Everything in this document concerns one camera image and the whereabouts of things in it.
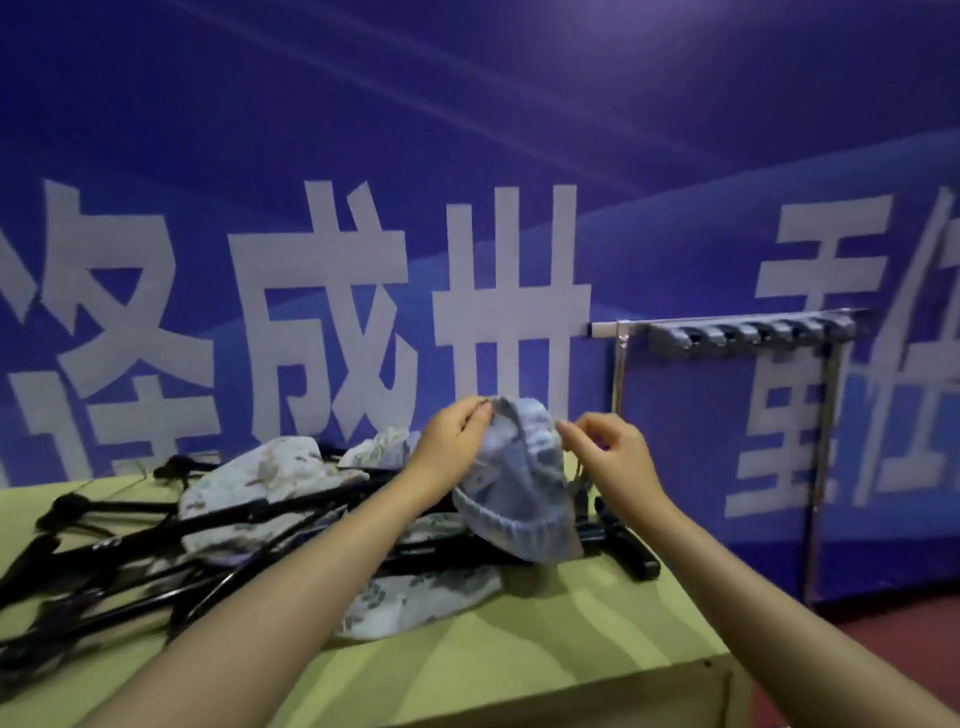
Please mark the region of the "person's left hand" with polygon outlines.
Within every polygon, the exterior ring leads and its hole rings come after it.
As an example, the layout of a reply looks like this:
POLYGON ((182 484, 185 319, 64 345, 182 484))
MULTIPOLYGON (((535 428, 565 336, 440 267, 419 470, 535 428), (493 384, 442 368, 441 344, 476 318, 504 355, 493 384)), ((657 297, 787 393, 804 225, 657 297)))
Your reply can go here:
POLYGON ((429 419, 402 476, 413 485, 423 506, 437 504, 459 484, 477 455, 460 455, 454 448, 454 431, 470 417, 494 418, 491 398, 469 395, 442 408, 429 419))

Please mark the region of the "metal clothes rack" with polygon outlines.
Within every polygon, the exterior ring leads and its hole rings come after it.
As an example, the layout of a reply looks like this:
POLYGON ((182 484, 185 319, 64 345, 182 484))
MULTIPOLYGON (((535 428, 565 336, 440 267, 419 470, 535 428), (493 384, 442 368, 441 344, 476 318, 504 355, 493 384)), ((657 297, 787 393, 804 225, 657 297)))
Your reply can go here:
MULTIPOLYGON (((870 311, 867 308, 854 307, 870 311)), ((628 350, 634 341, 645 342, 647 326, 655 320, 592 321, 586 335, 611 338, 613 379, 611 407, 620 414, 628 350)), ((820 515, 834 491, 831 480, 834 461, 834 428, 844 395, 846 344, 803 347, 792 351, 763 351, 757 365, 757 383, 751 394, 749 435, 781 434, 778 448, 751 450, 741 457, 742 479, 774 477, 772 489, 731 495, 726 504, 729 517, 772 513, 786 507, 802 507, 803 536, 799 595, 806 606, 816 601, 819 580, 820 515)))

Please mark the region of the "person's right hand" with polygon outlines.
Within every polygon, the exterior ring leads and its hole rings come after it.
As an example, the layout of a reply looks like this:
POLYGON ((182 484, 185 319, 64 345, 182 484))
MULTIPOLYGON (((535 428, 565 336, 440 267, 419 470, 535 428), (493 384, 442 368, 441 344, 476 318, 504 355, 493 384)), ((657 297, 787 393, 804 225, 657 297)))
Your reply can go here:
POLYGON ((577 461, 605 504, 632 528, 638 528, 649 514, 657 514, 670 505, 642 432, 619 415, 588 412, 576 421, 557 420, 556 430, 563 446, 565 431, 610 433, 607 463, 577 461))

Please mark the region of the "small camouflage garment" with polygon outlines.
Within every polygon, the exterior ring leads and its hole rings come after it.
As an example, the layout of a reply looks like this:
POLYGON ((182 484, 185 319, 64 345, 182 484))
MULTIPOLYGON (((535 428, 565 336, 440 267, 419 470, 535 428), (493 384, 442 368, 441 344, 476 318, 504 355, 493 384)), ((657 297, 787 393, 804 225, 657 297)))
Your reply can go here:
POLYGON ((350 448, 338 461, 341 469, 401 470, 421 439, 420 431, 387 427, 350 448))

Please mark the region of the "row of grey hangers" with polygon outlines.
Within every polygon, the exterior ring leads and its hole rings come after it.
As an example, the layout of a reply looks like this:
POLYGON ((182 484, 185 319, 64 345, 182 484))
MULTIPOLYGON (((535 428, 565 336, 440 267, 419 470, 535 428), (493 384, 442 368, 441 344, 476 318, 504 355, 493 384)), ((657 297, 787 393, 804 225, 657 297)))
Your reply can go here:
POLYGON ((768 313, 652 321, 646 328, 648 351, 660 358, 758 356, 847 344, 861 334, 862 308, 768 313))

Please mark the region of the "person's right forearm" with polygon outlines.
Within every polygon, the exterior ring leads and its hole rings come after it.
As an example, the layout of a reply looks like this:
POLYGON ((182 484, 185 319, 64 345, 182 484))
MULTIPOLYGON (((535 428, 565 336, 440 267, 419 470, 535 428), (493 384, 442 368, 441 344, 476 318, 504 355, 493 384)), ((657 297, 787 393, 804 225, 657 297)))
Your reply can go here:
POLYGON ((603 491, 790 728, 960 728, 960 714, 745 564, 662 493, 603 491))

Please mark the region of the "blue camouflage elastic garment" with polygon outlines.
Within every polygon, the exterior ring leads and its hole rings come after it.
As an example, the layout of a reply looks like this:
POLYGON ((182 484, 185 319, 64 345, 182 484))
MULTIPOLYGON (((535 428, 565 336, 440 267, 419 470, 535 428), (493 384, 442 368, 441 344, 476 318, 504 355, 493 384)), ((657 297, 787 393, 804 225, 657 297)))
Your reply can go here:
POLYGON ((488 401, 492 417, 481 447, 451 492, 464 525, 526 562, 582 558, 573 487, 554 419, 531 397, 488 401))

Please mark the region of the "blue-grey camouflage garment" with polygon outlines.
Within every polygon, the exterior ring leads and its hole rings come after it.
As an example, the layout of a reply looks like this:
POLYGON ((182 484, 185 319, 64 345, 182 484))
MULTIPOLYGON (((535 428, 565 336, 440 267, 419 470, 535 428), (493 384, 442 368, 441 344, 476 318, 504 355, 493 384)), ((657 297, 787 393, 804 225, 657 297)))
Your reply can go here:
POLYGON ((501 591, 499 570, 488 565, 374 578, 354 597, 333 636, 352 642, 390 638, 471 610, 501 591))

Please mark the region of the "pale camouflage garment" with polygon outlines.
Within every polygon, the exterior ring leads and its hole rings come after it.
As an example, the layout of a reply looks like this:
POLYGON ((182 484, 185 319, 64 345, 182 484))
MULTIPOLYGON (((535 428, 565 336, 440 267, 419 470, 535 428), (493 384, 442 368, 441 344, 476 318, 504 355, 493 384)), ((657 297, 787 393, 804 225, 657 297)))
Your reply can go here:
MULTIPOLYGON (((177 515, 186 521, 254 501, 284 504, 369 478, 360 469, 325 461, 312 438, 282 436, 203 475, 180 497, 177 515)), ((305 517, 305 512, 294 512, 261 523, 216 527, 184 536, 181 544, 188 555, 235 565, 243 554, 257 551, 305 517)))

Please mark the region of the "blue banner with white characters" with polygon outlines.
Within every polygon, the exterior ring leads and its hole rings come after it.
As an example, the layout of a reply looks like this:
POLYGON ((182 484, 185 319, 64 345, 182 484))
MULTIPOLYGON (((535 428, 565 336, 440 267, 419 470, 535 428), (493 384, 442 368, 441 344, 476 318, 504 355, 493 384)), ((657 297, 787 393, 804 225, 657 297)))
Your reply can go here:
POLYGON ((815 596, 960 580, 960 0, 0 0, 0 488, 839 308, 815 596))

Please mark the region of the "pile of black hangers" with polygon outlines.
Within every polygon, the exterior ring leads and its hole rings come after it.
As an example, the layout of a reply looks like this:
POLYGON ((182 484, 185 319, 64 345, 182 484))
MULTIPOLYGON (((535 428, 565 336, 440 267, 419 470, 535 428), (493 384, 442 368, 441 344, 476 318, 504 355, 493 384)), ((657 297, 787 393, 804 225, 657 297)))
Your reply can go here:
MULTIPOLYGON (((167 641, 209 613, 268 567, 320 535, 384 487, 399 471, 356 468, 369 479, 284 503, 255 500, 209 515, 179 518, 178 503, 202 476, 218 468, 174 455, 156 468, 160 480, 178 480, 178 501, 92 500, 79 490, 58 496, 35 522, 35 536, 0 575, 0 611, 42 598, 30 625, 0 638, 0 691, 15 690, 53 670, 93 637, 154 613, 169 612, 167 641), (212 528, 261 524, 306 513, 294 525, 237 564, 215 564, 186 554, 182 539, 212 528)), ((379 577, 425 576, 445 570, 533 567, 472 533, 447 495, 427 511, 378 567, 379 577)))

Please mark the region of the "person's left forearm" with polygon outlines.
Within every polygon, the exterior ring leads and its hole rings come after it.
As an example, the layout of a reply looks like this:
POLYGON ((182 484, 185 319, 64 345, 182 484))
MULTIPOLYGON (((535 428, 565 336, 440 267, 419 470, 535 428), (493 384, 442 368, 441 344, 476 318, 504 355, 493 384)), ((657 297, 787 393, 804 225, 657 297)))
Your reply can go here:
POLYGON ((266 728, 403 532, 452 487, 408 467, 189 626, 76 728, 266 728))

